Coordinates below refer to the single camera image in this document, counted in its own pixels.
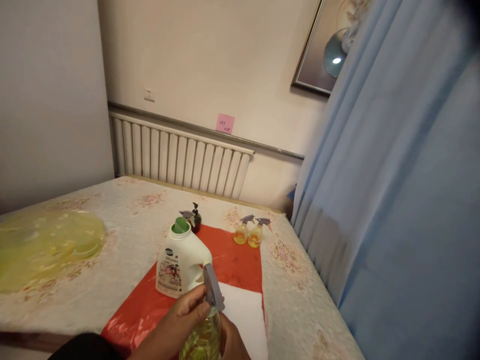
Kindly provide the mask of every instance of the white wall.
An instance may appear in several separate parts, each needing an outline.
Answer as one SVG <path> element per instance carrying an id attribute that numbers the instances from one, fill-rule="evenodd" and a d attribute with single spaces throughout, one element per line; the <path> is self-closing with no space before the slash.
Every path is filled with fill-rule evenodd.
<path id="1" fill-rule="evenodd" d="M 0 34 L 0 214 L 112 179 L 97 1 L 0 1 Z"/>
<path id="2" fill-rule="evenodd" d="M 317 4 L 99 0 L 108 99 L 212 129 L 232 115 L 233 135 L 305 154 L 326 99 L 290 83 Z M 240 198 L 283 209 L 300 165 L 258 150 Z"/>

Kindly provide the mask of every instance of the radiator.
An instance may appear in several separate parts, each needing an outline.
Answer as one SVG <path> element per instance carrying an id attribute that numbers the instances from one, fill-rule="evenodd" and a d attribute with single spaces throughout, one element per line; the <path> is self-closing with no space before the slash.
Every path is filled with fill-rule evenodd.
<path id="1" fill-rule="evenodd" d="M 238 199 L 253 150 L 109 112 L 115 171 Z"/>

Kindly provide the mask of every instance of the person's hand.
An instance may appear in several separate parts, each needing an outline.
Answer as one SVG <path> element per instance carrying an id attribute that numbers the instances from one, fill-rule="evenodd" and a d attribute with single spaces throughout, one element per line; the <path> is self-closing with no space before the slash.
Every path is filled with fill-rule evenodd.
<path id="1" fill-rule="evenodd" d="M 235 324 L 222 313 L 220 313 L 220 324 L 222 360 L 251 360 Z"/>
<path id="2" fill-rule="evenodd" d="M 129 360 L 168 360 L 184 346 L 192 330 L 210 313 L 204 284 L 180 296 Z"/>

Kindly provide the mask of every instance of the pink sticky note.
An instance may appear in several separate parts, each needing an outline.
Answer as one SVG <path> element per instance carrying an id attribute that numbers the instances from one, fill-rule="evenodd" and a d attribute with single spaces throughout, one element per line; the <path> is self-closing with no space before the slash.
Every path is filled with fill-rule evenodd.
<path id="1" fill-rule="evenodd" d="M 234 129 L 235 116 L 218 114 L 216 119 L 216 130 L 222 133 L 231 134 Z"/>

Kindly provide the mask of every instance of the floral bedspread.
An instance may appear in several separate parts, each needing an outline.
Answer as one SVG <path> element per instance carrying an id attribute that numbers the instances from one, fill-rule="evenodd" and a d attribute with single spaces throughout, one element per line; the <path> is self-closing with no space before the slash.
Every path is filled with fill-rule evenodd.
<path id="1" fill-rule="evenodd" d="M 127 176 L 34 205 L 95 213 L 105 225 L 105 244 L 62 278 L 0 294 L 0 331 L 101 333 L 155 263 L 178 211 L 191 210 L 192 202 L 202 223 L 231 232 L 249 214 L 272 220 L 273 232 L 264 229 L 260 246 L 270 359 L 364 359 L 285 215 Z"/>

